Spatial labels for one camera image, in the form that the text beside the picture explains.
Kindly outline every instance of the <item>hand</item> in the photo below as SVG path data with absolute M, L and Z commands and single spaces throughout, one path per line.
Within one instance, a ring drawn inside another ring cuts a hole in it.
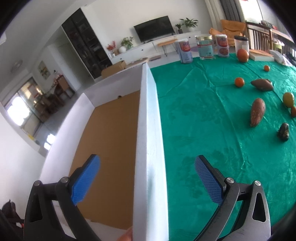
M 117 241 L 133 241 L 133 227 L 131 226 Z

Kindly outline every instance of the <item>wooden table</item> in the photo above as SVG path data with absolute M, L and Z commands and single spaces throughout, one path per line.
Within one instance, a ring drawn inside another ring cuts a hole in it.
M 166 41 L 166 42 L 159 43 L 159 44 L 157 44 L 157 46 L 162 47 L 163 51 L 165 52 L 165 55 L 168 56 L 168 52 L 166 50 L 167 45 L 171 44 L 174 47 L 174 49 L 178 52 L 176 41 L 177 41 L 177 39 L 172 39 L 172 40 L 169 40 L 169 41 Z

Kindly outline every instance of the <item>sweet potato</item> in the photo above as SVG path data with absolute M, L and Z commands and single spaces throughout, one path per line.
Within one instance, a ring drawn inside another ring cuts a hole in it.
M 265 113 L 265 102 L 261 98 L 254 100 L 251 108 L 251 127 L 257 126 Z
M 257 79 L 251 81 L 251 85 L 260 91 L 273 91 L 274 87 L 268 79 Z

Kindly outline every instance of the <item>tin can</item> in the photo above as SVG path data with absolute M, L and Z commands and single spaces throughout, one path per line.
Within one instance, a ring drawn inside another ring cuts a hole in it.
M 190 49 L 190 45 L 188 39 L 181 39 L 175 42 L 178 50 L 178 54 L 181 60 L 181 63 L 188 64 L 193 61 L 192 53 Z
M 229 46 L 227 41 L 227 35 L 226 34 L 217 34 L 216 35 L 217 40 L 217 47 L 218 47 L 218 56 L 222 58 L 228 58 L 229 57 Z
M 195 36 L 198 52 L 201 60 L 214 59 L 213 36 L 211 34 L 199 34 Z

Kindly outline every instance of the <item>plastic container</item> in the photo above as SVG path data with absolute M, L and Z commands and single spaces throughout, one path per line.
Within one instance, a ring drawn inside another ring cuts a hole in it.
M 249 50 L 249 39 L 243 36 L 234 36 L 234 45 L 235 45 L 235 53 L 237 54 L 237 51 L 239 49 L 244 49 L 248 53 L 250 52 Z
M 188 39 L 180 39 L 176 42 L 178 54 L 181 60 L 181 63 L 188 64 L 193 61 L 192 53 L 189 45 Z
M 228 58 L 229 57 L 229 46 L 227 41 L 227 35 L 226 34 L 217 34 L 215 35 L 216 42 L 217 42 L 217 50 L 218 50 L 218 56 L 222 58 Z
M 213 60 L 213 36 L 211 34 L 199 34 L 195 36 L 198 52 L 201 60 Z

